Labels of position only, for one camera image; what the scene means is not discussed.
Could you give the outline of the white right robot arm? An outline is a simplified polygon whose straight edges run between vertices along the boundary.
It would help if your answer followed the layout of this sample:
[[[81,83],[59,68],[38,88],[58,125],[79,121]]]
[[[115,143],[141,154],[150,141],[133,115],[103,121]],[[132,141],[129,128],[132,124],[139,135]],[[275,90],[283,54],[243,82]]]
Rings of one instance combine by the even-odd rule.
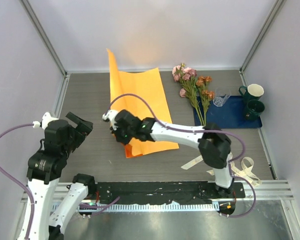
[[[153,117],[140,119],[127,110],[109,110],[102,119],[110,123],[110,131],[116,141],[130,144],[132,139],[141,142],[172,142],[198,150],[215,176],[215,190],[220,197],[228,197],[234,191],[228,161],[231,140],[218,128],[185,126],[163,122]]]

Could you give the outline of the orange wrapping paper sheet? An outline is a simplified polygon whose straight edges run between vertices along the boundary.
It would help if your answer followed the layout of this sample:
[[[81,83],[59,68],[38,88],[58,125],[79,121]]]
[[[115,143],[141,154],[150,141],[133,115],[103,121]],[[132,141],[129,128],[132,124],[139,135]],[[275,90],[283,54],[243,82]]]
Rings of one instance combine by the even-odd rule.
[[[144,119],[152,117],[149,108],[153,110],[155,116],[167,123],[171,123],[170,116],[161,76],[158,68],[140,73],[129,73],[120,71],[117,67],[115,55],[111,50],[107,50],[109,60],[109,75],[110,75],[110,100],[122,94],[135,94],[145,100],[142,102],[133,96],[124,96],[117,100],[112,106],[112,110],[127,110],[134,116]],[[124,147],[125,156],[127,158],[140,157],[161,151],[176,150],[179,148],[177,143],[172,142],[141,142],[137,139],[132,139],[131,142]]]

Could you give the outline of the pink fake flower stem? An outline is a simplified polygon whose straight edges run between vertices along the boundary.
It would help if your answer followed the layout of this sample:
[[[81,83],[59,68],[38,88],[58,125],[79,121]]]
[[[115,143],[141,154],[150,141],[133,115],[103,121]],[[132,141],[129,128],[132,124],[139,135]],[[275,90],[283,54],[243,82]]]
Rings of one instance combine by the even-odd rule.
[[[187,98],[191,106],[196,111],[200,125],[204,126],[205,122],[199,107],[199,101],[197,99],[197,72],[191,67],[186,67],[184,63],[173,67],[172,76],[175,82],[178,82],[182,88],[180,90],[180,97]]]

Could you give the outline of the orange fake flower stem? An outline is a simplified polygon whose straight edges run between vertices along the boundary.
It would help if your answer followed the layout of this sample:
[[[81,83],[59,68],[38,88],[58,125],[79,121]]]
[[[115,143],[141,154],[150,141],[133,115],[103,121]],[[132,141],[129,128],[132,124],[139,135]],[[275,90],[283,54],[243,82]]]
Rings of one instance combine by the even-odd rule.
[[[196,87],[199,91],[200,99],[201,99],[201,104],[203,108],[203,121],[204,125],[207,123],[207,111],[210,106],[210,101],[214,99],[215,93],[213,91],[208,90],[209,84],[212,82],[212,78],[210,76],[199,76],[197,81],[196,81]]]

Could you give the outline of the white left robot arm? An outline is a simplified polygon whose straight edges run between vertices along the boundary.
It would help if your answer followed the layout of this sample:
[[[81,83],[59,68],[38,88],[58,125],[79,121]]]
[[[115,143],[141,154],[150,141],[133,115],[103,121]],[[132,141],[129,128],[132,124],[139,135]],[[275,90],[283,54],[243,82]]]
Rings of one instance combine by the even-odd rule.
[[[46,112],[34,128],[44,130],[40,149],[28,160],[27,187],[29,189],[23,224],[18,239],[61,240],[73,214],[84,199],[96,195],[93,176],[78,173],[54,212],[53,196],[67,160],[92,132],[92,122],[69,112],[67,119],[58,119]]]

